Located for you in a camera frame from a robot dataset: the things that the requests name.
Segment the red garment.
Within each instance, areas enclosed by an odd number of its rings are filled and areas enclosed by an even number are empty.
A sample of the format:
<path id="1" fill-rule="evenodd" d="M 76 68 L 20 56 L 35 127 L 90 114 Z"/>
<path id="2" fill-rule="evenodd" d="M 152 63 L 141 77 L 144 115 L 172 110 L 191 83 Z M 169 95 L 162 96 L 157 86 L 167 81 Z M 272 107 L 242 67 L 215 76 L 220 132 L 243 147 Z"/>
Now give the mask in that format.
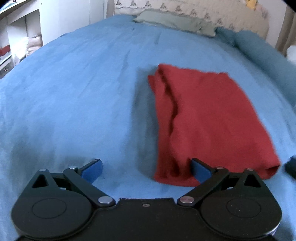
<path id="1" fill-rule="evenodd" d="M 226 73 L 160 64 L 148 77 L 159 125 L 154 179 L 196 186 L 196 158 L 231 172 L 254 169 L 271 178 L 280 160 L 264 125 L 243 90 Z"/>

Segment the blue bed cover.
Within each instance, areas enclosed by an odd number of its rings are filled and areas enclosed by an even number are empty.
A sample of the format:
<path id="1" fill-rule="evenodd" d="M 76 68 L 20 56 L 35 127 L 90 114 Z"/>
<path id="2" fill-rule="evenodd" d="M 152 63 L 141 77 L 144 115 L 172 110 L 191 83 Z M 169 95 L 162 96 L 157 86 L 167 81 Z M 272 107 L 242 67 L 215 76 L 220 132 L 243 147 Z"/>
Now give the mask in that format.
<path id="1" fill-rule="evenodd" d="M 1 240 L 18 235 L 11 209 L 43 168 L 94 158 L 95 185 L 119 198 L 177 198 L 153 180 L 158 123 L 147 77 L 161 63 L 226 72 L 245 91 L 282 163 L 295 155 L 295 108 L 238 49 L 218 39 L 116 15 L 46 44 L 1 79 Z"/>

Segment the teal bolster pillow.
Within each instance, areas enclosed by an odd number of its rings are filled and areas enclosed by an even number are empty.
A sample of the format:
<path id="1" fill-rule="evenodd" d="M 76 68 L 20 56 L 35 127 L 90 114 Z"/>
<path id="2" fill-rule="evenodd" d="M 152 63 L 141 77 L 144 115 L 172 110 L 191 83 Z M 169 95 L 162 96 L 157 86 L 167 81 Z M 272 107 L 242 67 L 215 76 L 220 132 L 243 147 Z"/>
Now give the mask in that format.
<path id="1" fill-rule="evenodd" d="M 234 32 L 218 27 L 216 36 L 222 42 L 237 47 L 265 72 L 295 107 L 295 65 L 264 39 L 251 31 Z"/>

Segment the white pillow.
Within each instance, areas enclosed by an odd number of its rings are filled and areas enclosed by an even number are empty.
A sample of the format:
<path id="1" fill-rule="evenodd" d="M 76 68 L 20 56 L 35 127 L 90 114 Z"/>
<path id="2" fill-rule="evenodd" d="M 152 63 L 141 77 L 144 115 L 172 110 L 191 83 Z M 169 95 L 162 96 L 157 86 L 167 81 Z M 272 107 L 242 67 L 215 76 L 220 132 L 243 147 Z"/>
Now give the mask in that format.
<path id="1" fill-rule="evenodd" d="M 296 62 L 296 45 L 291 45 L 287 48 L 287 58 L 293 63 Z"/>

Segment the beige curtain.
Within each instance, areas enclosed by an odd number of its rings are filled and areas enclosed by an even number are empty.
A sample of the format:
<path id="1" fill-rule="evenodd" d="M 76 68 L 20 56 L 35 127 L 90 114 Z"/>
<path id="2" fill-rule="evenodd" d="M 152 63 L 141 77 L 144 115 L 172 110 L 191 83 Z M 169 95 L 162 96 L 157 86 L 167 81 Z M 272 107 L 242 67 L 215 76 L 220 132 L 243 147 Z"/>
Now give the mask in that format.
<path id="1" fill-rule="evenodd" d="M 287 49 L 295 45 L 296 40 L 296 18 L 295 12 L 291 7 L 287 6 L 281 31 L 276 43 L 276 49 L 284 56 L 287 54 Z"/>

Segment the grey-green folded cloth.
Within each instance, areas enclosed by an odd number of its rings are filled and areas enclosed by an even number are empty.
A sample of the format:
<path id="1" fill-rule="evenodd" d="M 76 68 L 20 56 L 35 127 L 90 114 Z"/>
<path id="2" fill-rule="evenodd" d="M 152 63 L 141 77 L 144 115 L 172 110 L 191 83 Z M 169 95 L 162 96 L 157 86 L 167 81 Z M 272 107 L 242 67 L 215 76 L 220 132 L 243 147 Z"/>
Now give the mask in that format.
<path id="1" fill-rule="evenodd" d="M 167 28 L 196 33 L 207 37 L 215 37 L 217 28 L 214 24 L 201 18 L 181 16 L 168 11 L 154 9 L 143 11 L 133 21 L 136 23 L 162 25 Z"/>

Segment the beige embroidered headboard cover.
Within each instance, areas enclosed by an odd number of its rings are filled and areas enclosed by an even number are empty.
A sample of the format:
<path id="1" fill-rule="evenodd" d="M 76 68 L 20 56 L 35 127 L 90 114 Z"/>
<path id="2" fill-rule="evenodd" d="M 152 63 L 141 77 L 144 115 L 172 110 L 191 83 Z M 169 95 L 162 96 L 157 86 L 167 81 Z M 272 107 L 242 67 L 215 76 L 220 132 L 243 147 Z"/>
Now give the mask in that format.
<path id="1" fill-rule="evenodd" d="M 116 15 L 137 17 L 145 10 L 168 11 L 181 16 L 201 18 L 234 32 L 251 31 L 266 38 L 269 23 L 243 1 L 114 1 Z"/>

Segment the white wardrobe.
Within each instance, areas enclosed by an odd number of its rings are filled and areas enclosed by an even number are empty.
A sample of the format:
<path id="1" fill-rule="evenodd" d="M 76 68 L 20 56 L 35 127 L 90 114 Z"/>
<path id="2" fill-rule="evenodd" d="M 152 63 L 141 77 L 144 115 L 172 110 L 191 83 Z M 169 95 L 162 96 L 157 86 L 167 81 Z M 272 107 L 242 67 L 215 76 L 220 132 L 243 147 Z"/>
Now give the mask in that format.
<path id="1" fill-rule="evenodd" d="M 107 1 L 40 1 L 40 26 L 43 44 L 106 18 Z"/>

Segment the white shelf unit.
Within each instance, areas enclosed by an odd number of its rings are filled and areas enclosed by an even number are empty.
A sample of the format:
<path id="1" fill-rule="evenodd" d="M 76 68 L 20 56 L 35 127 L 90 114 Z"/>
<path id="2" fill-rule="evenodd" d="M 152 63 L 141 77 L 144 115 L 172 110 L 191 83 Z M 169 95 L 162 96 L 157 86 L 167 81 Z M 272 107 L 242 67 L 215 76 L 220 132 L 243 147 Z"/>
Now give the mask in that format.
<path id="1" fill-rule="evenodd" d="M 40 1 L 8 1 L 1 8 L 1 77 L 28 54 L 29 40 L 41 36 Z"/>

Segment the plush toys on headboard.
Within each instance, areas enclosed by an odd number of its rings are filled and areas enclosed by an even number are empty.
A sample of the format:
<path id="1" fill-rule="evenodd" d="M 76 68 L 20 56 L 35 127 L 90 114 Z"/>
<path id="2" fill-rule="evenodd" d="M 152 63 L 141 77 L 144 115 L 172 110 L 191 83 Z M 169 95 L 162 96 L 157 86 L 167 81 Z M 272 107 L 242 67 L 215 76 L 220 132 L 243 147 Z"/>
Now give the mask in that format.
<path id="1" fill-rule="evenodd" d="M 243 3 L 253 11 L 257 11 L 260 15 L 267 19 L 268 10 L 258 3 L 258 0 L 244 0 Z"/>

